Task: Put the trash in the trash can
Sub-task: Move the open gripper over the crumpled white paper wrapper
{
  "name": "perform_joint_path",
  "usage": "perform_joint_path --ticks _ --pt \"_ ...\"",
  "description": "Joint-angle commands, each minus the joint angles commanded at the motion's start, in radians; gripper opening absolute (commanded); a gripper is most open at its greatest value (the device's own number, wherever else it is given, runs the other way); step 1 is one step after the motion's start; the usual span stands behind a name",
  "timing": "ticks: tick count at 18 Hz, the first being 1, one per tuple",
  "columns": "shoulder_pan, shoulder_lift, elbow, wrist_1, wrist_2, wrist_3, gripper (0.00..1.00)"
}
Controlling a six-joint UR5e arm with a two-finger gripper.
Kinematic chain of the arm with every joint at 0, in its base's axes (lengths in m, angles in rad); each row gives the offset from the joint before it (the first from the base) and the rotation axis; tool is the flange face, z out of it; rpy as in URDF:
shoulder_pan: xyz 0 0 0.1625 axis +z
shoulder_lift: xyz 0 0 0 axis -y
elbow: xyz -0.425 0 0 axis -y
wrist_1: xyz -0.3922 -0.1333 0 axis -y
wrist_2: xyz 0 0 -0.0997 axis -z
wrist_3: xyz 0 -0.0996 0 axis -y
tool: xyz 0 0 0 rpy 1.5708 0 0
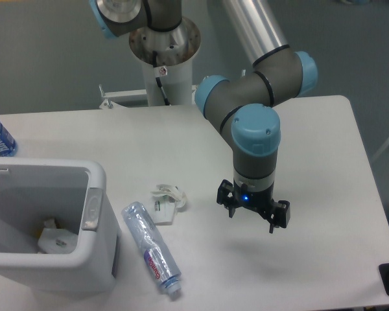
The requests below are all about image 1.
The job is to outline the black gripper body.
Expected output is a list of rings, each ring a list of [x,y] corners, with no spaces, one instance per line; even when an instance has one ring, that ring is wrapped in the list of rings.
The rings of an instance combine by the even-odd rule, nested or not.
[[[236,208],[244,207],[262,218],[270,218],[274,211],[273,188],[274,184],[271,184],[265,190],[252,192],[234,184],[230,190],[229,217],[233,217]]]

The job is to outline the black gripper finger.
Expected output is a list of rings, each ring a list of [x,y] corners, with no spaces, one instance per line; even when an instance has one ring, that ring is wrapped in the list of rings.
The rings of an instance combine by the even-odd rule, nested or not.
[[[287,200],[265,202],[262,218],[270,224],[269,233],[273,233],[278,227],[285,229],[290,220],[290,202]]]
[[[229,217],[232,218],[237,208],[237,200],[234,196],[233,184],[223,179],[217,190],[217,203],[223,205],[227,210]]]

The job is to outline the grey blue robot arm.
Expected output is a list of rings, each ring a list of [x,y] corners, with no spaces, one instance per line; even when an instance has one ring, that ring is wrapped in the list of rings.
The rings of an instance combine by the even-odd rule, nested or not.
[[[192,85],[198,27],[181,1],[91,1],[108,38],[128,35],[139,60],[150,106],[196,104],[233,152],[233,181],[223,181],[217,203],[230,214],[243,207],[271,229],[286,227],[290,203],[272,193],[281,127],[274,107],[315,87],[318,70],[306,52],[290,48],[266,1],[223,1],[253,71],[236,81],[219,75]]]

